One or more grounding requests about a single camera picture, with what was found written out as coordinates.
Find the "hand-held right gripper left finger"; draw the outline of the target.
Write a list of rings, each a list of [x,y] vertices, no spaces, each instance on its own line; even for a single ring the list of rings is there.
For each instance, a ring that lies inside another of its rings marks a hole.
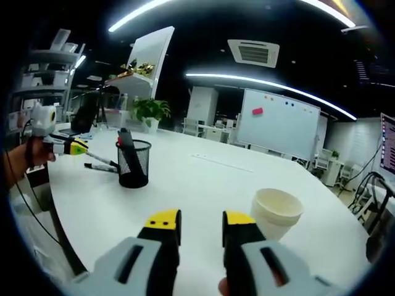
[[[98,258],[72,282],[74,295],[172,295],[180,264],[181,211],[157,212],[137,237]]]

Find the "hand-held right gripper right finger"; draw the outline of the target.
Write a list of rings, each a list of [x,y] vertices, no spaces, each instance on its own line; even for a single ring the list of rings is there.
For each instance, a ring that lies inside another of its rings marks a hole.
[[[300,257],[267,240],[254,219],[224,211],[223,265],[230,295],[341,295],[339,287],[311,274]]]

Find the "person's left hand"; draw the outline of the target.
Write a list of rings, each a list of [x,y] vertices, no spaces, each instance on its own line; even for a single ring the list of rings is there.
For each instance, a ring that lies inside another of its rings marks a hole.
[[[29,167],[56,161],[53,144],[46,143],[41,138],[30,138],[29,141],[29,148],[27,148],[27,162]]]

